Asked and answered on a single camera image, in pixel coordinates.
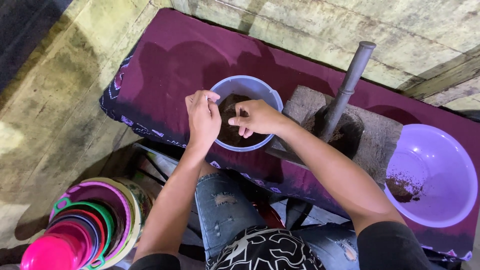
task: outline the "right hand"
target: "right hand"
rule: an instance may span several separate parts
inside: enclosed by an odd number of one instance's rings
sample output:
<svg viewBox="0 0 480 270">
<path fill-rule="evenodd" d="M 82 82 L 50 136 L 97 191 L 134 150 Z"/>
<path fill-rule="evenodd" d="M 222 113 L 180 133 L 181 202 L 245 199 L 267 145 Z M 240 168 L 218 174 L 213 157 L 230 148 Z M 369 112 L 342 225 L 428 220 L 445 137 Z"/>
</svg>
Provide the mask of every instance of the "right hand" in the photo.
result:
<svg viewBox="0 0 480 270">
<path fill-rule="evenodd" d="M 239 102 L 235 105 L 235 110 L 237 116 L 230 118 L 228 123 L 239 126 L 239 135 L 244 138 L 250 137 L 254 132 L 277 134 L 281 130 L 282 124 L 290 121 L 289 118 L 261 99 Z M 247 117 L 240 116 L 240 110 L 247 112 Z"/>
</svg>

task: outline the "black shirt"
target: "black shirt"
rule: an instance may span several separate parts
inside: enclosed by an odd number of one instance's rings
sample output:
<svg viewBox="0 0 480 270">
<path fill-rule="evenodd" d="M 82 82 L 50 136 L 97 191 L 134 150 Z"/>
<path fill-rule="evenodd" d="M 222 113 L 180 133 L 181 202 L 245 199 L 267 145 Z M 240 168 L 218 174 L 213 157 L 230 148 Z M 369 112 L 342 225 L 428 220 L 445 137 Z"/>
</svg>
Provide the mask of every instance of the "black shirt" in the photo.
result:
<svg viewBox="0 0 480 270">
<path fill-rule="evenodd" d="M 361 270 L 430 268 L 413 232 L 398 222 L 383 221 L 368 226 L 358 236 L 357 245 Z M 207 262 L 206 268 L 253 270 L 270 266 L 282 270 L 324 269 L 302 239 L 287 230 L 258 226 L 240 232 L 218 257 Z M 180 270 L 180 262 L 170 254 L 152 254 L 133 263 L 129 270 Z"/>
</svg>

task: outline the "white plastic bucket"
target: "white plastic bucket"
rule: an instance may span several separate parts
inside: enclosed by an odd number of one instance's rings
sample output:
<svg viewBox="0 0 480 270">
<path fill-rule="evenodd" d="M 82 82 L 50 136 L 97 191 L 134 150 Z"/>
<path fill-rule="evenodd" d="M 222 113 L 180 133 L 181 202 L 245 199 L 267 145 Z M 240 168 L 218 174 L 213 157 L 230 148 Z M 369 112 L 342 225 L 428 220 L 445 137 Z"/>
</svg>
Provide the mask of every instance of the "white plastic bucket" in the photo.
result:
<svg viewBox="0 0 480 270">
<path fill-rule="evenodd" d="M 281 112 L 283 110 L 283 102 L 278 92 L 273 90 L 264 81 L 255 77 L 244 75 L 228 77 L 214 85 L 211 90 L 220 95 L 220 99 L 216 101 L 217 105 L 220 105 L 228 95 L 237 94 L 247 96 L 251 99 L 263 99 L 268 105 L 272 106 L 277 111 Z M 249 147 L 230 146 L 222 143 L 218 139 L 216 139 L 215 142 L 228 150 L 248 152 L 264 146 L 272 137 L 273 134 L 269 134 L 265 140 Z"/>
</svg>

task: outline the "hand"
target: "hand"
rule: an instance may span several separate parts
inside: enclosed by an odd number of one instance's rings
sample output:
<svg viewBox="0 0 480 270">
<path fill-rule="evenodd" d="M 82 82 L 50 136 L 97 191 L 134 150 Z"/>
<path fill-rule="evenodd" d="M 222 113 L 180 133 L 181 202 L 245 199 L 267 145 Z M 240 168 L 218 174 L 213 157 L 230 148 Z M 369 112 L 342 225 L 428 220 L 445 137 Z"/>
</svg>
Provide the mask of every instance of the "hand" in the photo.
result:
<svg viewBox="0 0 480 270">
<path fill-rule="evenodd" d="M 222 119 L 218 106 L 215 104 L 219 98 L 217 93 L 208 90 L 199 90 L 185 98 L 190 127 L 188 145 L 206 148 L 205 154 L 220 132 Z"/>
<path fill-rule="evenodd" d="M 230 125 L 239 126 L 239 135 L 250 137 L 254 132 L 277 134 L 282 124 L 291 121 L 263 100 L 248 100 L 235 105 L 237 116 L 228 120 Z"/>
</svg>

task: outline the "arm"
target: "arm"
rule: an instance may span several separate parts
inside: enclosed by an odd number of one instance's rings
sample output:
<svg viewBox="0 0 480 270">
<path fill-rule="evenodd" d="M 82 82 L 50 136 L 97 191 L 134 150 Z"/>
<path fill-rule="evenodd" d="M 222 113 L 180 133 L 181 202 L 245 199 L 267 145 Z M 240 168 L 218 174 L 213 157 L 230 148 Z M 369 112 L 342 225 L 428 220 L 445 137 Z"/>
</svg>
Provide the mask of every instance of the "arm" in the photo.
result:
<svg viewBox="0 0 480 270">
<path fill-rule="evenodd" d="M 405 224 L 393 204 L 375 181 L 349 158 L 282 115 L 263 100 L 236 105 L 248 117 L 234 117 L 229 124 L 240 126 L 239 134 L 272 133 L 287 142 L 318 181 L 352 218 L 358 235 L 379 221 Z"/>
<path fill-rule="evenodd" d="M 134 262 L 155 253 L 178 254 L 201 164 L 220 131 L 220 113 L 214 103 L 218 98 L 219 95 L 206 90 L 185 98 L 190 141 L 148 215 Z"/>
</svg>

